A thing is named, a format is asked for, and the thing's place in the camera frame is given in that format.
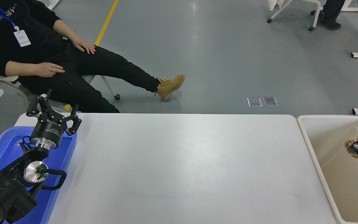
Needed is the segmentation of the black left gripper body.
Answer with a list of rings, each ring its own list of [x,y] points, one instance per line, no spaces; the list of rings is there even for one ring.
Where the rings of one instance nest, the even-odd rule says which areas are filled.
[[[36,126],[30,136],[30,142],[36,144],[39,139],[47,139],[53,142],[54,146],[59,146],[64,131],[67,129],[66,123],[60,123],[63,120],[63,115],[53,112],[50,116],[49,113],[42,113],[37,121]]]

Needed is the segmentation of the person's left hand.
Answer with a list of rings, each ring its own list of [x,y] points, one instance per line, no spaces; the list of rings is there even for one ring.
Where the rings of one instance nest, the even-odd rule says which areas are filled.
[[[81,37],[75,36],[71,38],[71,42],[74,45],[74,47],[81,52],[86,52],[87,54],[95,54],[96,49],[95,45],[84,40]]]

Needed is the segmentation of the person's right hand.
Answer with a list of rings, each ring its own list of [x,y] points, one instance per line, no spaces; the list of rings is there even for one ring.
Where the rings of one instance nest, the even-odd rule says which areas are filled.
[[[53,77],[58,73],[65,73],[62,66],[53,63],[39,63],[34,65],[34,74],[40,77]]]

